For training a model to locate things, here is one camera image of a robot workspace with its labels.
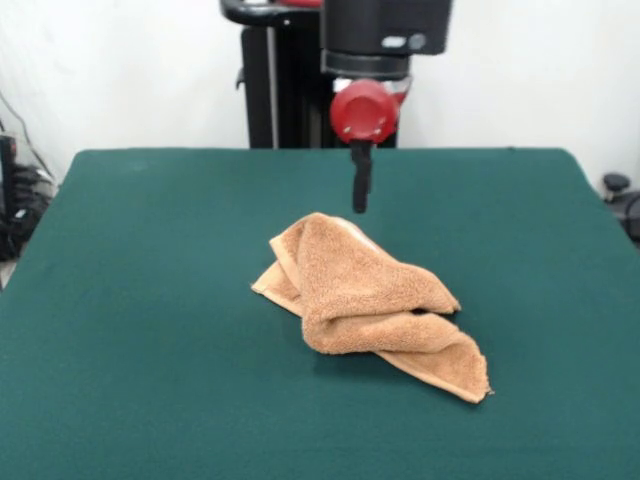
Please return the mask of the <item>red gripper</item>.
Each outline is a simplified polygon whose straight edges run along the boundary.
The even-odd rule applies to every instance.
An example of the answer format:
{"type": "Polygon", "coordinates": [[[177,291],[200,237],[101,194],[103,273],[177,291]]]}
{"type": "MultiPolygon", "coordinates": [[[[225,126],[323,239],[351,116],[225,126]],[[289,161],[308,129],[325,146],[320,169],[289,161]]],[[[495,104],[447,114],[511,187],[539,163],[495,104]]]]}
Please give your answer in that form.
{"type": "Polygon", "coordinates": [[[338,78],[329,103],[330,147],[349,144],[355,166],[352,206],[367,210],[371,191],[373,145],[396,147],[406,80],[338,78]]]}

